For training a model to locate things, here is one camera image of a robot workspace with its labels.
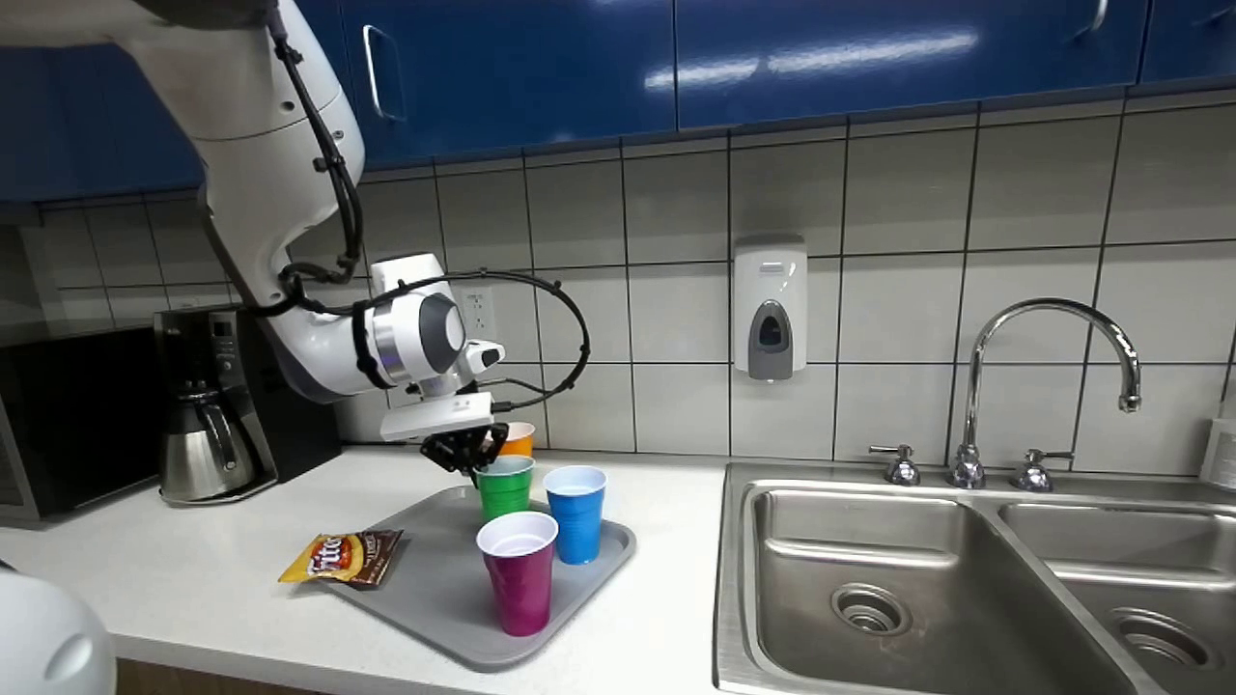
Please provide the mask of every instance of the stainless steel sink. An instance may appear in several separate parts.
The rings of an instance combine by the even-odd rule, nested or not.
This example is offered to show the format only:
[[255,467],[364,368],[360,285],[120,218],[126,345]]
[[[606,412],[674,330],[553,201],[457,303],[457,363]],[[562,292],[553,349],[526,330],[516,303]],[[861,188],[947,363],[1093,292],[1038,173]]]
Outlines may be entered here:
[[1232,515],[1012,501],[1001,516],[1168,690],[1236,690]]
[[730,467],[723,690],[1236,690],[1236,498]]

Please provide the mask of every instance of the sink drain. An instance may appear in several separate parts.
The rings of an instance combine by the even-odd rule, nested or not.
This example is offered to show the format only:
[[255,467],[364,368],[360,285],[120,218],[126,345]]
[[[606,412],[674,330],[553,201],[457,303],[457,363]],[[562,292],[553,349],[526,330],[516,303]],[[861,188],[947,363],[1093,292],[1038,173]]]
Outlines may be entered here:
[[1159,662],[1192,664],[1192,667],[1214,664],[1214,654],[1168,615],[1125,605],[1116,611],[1116,628],[1125,644],[1150,654]]
[[911,615],[900,605],[900,597],[875,583],[846,583],[833,596],[833,615],[857,628],[857,633],[902,633],[911,626]]

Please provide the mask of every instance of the white countertop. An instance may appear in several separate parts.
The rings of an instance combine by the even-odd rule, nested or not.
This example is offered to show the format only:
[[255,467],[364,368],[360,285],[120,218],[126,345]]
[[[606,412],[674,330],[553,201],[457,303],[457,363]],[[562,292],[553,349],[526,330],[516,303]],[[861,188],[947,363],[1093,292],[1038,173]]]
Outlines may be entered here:
[[[557,463],[592,460],[537,460],[537,484]],[[140,490],[49,530],[0,530],[0,559],[80,596],[120,656],[148,664],[309,690],[716,690],[723,467],[601,467],[606,516],[636,532],[636,556],[511,671],[470,671],[332,596],[275,583],[311,532],[365,530],[462,484],[395,447],[345,451],[238,505],[171,510]]]

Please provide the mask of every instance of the chip bag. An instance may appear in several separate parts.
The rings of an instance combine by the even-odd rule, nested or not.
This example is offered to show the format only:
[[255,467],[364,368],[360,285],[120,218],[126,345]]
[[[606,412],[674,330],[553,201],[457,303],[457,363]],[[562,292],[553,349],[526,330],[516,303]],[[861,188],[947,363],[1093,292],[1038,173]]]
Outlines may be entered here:
[[402,546],[407,537],[399,530],[318,532],[279,583],[377,586]]

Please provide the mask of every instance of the gray tray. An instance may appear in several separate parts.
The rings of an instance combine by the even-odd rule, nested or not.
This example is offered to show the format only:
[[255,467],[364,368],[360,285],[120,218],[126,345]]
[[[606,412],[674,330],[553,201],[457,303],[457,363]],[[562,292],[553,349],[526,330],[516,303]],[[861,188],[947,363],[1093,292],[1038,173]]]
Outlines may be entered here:
[[489,575],[470,539],[480,525],[480,498],[470,485],[441,490],[373,525],[409,532],[409,546],[382,586],[322,586],[467,667],[501,671],[542,654],[635,556],[635,532],[606,523],[599,559],[553,559],[547,626],[533,636],[511,636],[498,628]]

